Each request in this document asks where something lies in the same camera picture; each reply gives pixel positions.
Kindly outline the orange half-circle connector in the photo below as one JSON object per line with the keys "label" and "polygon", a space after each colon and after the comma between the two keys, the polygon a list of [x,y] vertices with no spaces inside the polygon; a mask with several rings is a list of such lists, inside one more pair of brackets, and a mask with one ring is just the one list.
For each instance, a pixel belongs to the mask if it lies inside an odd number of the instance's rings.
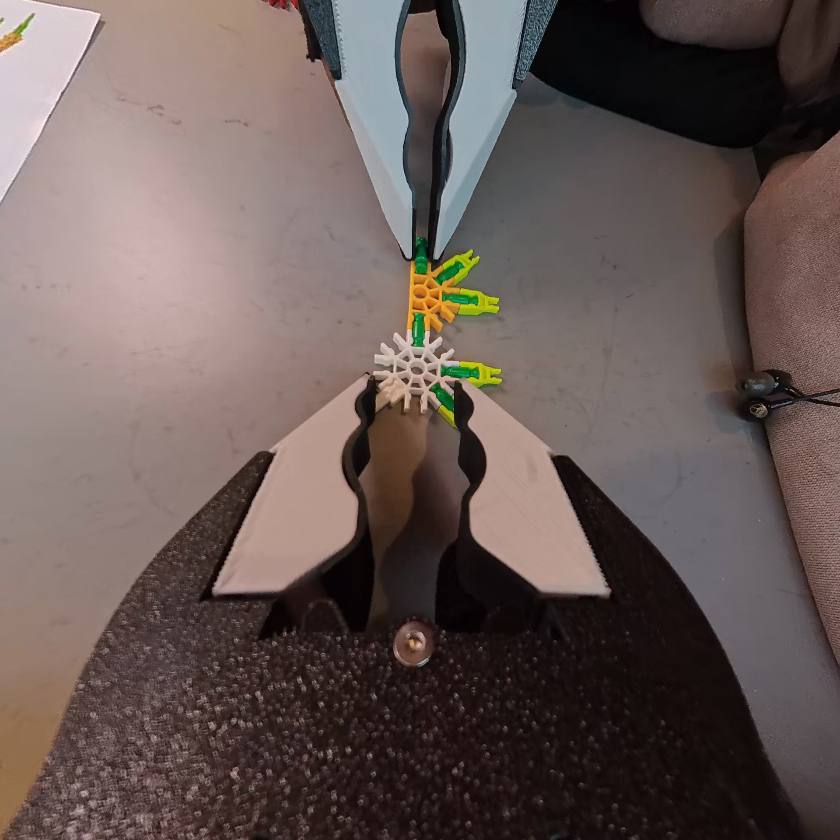
{"label": "orange half-circle connector", "polygon": [[439,285],[435,279],[436,269],[427,266],[427,271],[418,273],[414,261],[410,263],[408,284],[408,313],[406,325],[411,328],[413,315],[421,312],[425,316],[426,331],[441,332],[444,322],[451,323],[458,314],[459,306],[442,300],[442,294],[455,294],[455,286]]}

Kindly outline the black earbuds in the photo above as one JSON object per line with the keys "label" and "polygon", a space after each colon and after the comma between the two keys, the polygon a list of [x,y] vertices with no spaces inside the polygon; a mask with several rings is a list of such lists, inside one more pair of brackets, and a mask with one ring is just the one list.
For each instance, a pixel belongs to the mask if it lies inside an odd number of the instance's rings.
{"label": "black earbuds", "polygon": [[789,407],[839,407],[839,388],[807,393],[794,384],[792,374],[779,369],[752,372],[738,382],[737,393],[738,413],[743,419],[757,424]]}

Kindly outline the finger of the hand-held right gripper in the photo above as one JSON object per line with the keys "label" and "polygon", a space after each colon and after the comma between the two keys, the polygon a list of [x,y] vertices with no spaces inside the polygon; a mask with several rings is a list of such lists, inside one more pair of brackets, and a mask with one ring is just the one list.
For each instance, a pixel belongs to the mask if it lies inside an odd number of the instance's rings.
{"label": "finger of the hand-held right gripper", "polygon": [[412,259],[416,197],[407,173],[412,111],[401,48],[408,1],[335,1],[341,77],[334,83],[385,220]]}
{"label": "finger of the hand-held right gripper", "polygon": [[448,87],[433,139],[428,243],[440,259],[516,99],[527,2],[436,2],[448,42]]}

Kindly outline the white snowflake connector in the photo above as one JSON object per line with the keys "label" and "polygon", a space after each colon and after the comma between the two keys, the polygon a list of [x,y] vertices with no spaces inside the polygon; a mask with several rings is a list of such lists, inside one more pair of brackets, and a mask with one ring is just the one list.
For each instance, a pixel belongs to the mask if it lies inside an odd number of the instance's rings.
{"label": "white snowflake connector", "polygon": [[434,385],[441,385],[455,399],[455,379],[440,375],[441,365],[455,364],[455,351],[443,350],[443,340],[431,339],[429,331],[426,336],[425,346],[417,348],[413,346],[411,331],[404,337],[396,332],[394,346],[382,343],[380,352],[374,356],[373,375],[378,393],[400,396],[402,401],[393,407],[400,407],[403,413],[408,413],[414,403],[420,414],[437,411],[438,400],[430,392]]}

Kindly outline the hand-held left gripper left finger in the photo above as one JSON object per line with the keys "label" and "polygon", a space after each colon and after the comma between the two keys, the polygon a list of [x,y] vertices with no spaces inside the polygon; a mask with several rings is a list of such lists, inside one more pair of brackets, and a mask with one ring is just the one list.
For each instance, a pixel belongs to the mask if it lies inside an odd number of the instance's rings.
{"label": "hand-held left gripper left finger", "polygon": [[212,582],[212,597],[280,595],[362,540],[361,475],[377,386],[363,375],[283,437]]}

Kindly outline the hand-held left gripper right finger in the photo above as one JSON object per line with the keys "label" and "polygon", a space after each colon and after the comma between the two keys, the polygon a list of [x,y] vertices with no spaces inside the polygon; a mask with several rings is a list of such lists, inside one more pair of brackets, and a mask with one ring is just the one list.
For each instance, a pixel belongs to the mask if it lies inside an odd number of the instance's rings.
{"label": "hand-held left gripper right finger", "polygon": [[455,417],[469,481],[459,533],[464,587],[477,599],[608,597],[551,447],[468,380],[456,384]]}

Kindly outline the person's right forearm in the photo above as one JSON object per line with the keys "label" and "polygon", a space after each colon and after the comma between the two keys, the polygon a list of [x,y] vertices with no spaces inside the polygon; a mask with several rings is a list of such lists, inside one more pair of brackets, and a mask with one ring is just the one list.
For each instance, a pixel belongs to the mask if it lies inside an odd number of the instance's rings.
{"label": "person's right forearm", "polygon": [[530,72],[565,95],[725,149],[754,146],[787,100],[774,48],[672,43],[638,2],[558,2]]}

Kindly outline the printed instruction sheet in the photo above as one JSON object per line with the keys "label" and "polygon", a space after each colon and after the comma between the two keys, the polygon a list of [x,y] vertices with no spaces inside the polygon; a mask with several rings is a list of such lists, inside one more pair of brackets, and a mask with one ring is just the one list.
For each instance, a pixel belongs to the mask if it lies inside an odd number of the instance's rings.
{"label": "printed instruction sheet", "polygon": [[1,2],[1,197],[13,184],[87,51],[100,14]]}

